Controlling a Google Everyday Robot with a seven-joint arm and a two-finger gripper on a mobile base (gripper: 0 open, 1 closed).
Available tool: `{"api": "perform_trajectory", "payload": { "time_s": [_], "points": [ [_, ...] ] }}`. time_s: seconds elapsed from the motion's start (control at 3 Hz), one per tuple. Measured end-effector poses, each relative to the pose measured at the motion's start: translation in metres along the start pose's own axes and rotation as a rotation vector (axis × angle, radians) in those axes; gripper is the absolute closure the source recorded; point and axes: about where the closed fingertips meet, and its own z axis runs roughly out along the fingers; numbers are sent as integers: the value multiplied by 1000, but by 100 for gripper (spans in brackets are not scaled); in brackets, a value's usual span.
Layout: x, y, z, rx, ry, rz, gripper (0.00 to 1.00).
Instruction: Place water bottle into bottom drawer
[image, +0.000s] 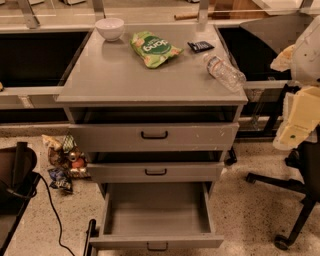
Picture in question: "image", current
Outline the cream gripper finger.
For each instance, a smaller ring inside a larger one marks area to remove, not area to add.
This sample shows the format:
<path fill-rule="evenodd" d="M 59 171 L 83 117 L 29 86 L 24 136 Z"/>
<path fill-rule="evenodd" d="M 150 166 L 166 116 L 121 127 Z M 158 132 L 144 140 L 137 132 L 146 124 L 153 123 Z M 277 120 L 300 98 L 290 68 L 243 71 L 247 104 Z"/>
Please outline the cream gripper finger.
<path fill-rule="evenodd" d="M 287 93 L 283 102 L 283 121 L 273 140 L 278 150 L 297 148 L 320 124 L 320 88 L 303 87 Z"/>
<path fill-rule="evenodd" d="M 284 72 L 291 68 L 292 55 L 295 45 L 286 47 L 270 64 L 270 68 L 275 71 Z"/>

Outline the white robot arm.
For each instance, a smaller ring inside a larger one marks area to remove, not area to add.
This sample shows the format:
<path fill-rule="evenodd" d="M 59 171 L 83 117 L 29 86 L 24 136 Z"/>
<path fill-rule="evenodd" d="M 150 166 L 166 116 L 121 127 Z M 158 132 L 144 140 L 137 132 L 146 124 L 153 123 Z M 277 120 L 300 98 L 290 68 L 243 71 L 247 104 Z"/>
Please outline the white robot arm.
<path fill-rule="evenodd" d="M 313 19 L 296 43 L 285 48 L 270 64 L 276 71 L 289 70 L 292 80 L 301 86 L 286 93 L 283 122 L 273 146 L 279 150 L 297 148 L 320 123 L 320 16 Z"/>

